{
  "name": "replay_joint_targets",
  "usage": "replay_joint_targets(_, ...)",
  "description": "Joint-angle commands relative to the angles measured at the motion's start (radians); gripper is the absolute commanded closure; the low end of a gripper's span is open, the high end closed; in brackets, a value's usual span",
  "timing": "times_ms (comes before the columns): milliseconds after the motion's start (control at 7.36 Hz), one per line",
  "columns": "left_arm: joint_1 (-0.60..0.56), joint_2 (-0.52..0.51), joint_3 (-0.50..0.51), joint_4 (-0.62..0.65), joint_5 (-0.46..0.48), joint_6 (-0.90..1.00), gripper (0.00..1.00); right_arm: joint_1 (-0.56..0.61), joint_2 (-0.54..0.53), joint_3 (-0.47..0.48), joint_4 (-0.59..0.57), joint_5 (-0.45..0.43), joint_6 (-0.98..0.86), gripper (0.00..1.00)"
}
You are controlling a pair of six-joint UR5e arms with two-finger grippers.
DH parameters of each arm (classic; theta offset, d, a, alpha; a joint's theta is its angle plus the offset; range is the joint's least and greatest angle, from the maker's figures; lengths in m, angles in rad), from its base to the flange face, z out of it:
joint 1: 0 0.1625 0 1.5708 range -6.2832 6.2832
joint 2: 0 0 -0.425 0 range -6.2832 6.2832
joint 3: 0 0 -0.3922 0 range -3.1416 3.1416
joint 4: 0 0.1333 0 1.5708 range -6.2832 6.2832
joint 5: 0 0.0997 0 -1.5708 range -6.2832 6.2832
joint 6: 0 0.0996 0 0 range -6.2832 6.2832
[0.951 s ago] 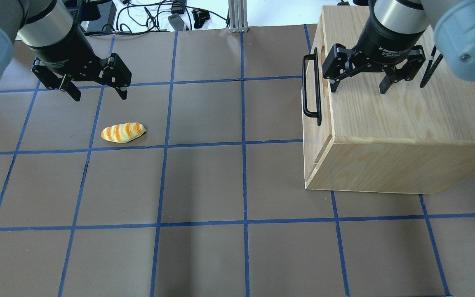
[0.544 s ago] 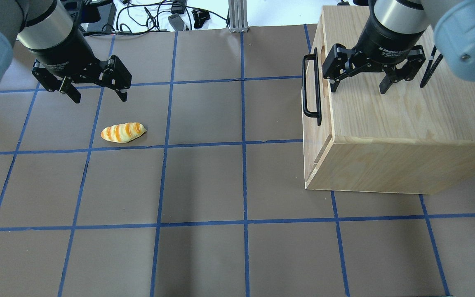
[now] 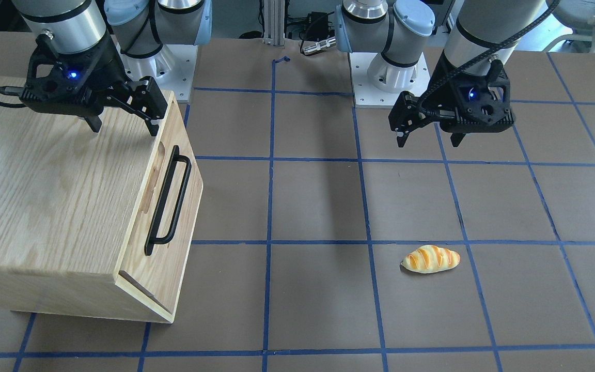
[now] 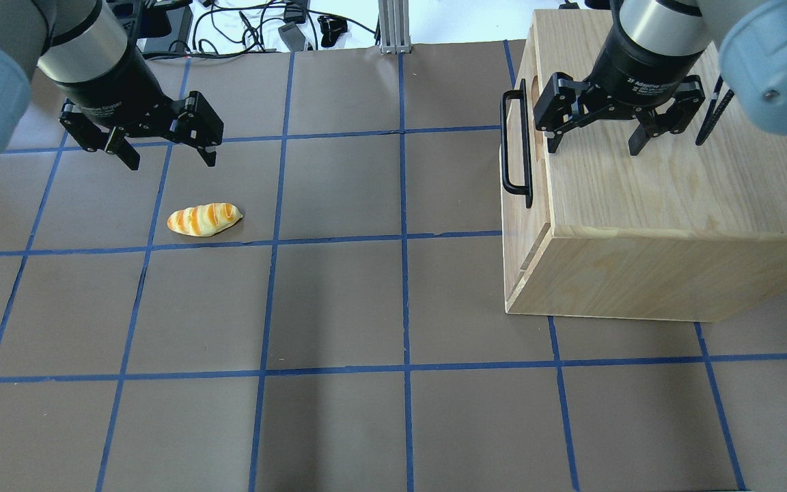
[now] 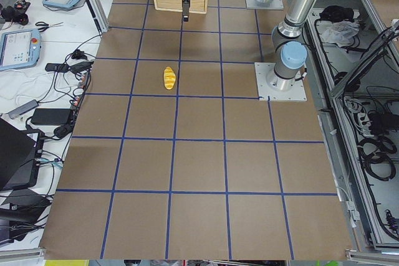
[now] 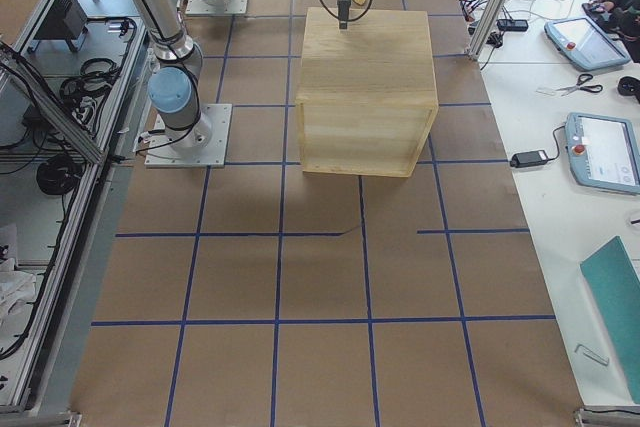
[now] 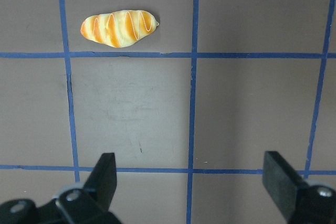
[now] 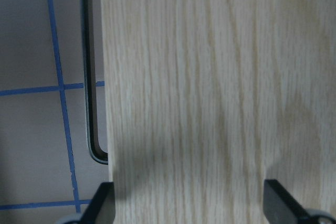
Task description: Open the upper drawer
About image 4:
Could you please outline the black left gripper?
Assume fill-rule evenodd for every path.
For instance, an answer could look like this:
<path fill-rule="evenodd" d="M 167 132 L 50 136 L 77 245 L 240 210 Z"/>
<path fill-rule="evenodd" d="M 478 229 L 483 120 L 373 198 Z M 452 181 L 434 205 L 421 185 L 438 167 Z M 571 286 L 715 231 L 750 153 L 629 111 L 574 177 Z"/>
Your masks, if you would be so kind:
<path fill-rule="evenodd" d="M 215 167 L 224 122 L 199 91 L 181 100 L 166 96 L 137 48 L 129 48 L 112 69 L 94 80 L 67 82 L 59 76 L 52 80 L 69 99 L 63 103 L 59 122 L 85 152 L 117 156 L 129 170 L 137 171 L 141 157 L 128 143 L 128 131 L 185 144 L 197 150 L 206 166 Z"/>

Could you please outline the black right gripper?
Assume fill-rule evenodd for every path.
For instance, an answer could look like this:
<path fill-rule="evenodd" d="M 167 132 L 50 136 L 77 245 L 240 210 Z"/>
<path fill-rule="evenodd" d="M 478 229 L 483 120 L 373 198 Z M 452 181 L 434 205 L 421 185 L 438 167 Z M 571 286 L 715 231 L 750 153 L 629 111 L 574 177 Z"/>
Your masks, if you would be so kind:
<path fill-rule="evenodd" d="M 688 75 L 694 63 L 693 54 L 654 53 L 615 24 L 588 80 L 576 81 L 565 72 L 551 75 L 534 105 L 534 126 L 544 133 L 547 150 L 553 154 L 569 131 L 606 118 L 616 108 L 637 108 L 638 126 L 628 140 L 631 156 L 637 156 L 652 138 L 684 132 L 702 106 L 706 99 L 702 79 Z M 656 108 L 671 97 L 662 114 L 644 109 Z"/>

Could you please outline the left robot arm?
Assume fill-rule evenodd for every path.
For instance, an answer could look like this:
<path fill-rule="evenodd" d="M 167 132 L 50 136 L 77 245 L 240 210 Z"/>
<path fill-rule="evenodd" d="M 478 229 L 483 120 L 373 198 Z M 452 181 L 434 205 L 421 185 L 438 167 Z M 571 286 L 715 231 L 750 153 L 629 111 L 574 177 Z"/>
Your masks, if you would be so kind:
<path fill-rule="evenodd" d="M 0 154 L 40 70 L 66 97 L 59 122 L 85 152 L 137 170 L 131 138 L 163 138 L 216 164 L 224 122 L 203 94 L 166 95 L 106 1 L 0 1 Z"/>

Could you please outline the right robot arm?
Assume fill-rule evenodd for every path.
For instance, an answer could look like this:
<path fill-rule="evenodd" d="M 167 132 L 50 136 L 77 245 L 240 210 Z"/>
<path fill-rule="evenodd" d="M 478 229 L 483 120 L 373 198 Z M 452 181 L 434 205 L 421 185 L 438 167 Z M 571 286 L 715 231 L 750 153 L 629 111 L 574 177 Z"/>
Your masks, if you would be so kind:
<path fill-rule="evenodd" d="M 554 72 L 534 105 L 534 127 L 556 152 L 560 138 L 597 120 L 634 120 L 636 156 L 679 134 L 708 100 L 696 144 L 731 100 L 759 130 L 787 136 L 787 1 L 587 1 L 612 25 L 590 74 Z M 719 76 L 708 98 L 691 69 L 714 44 Z"/>

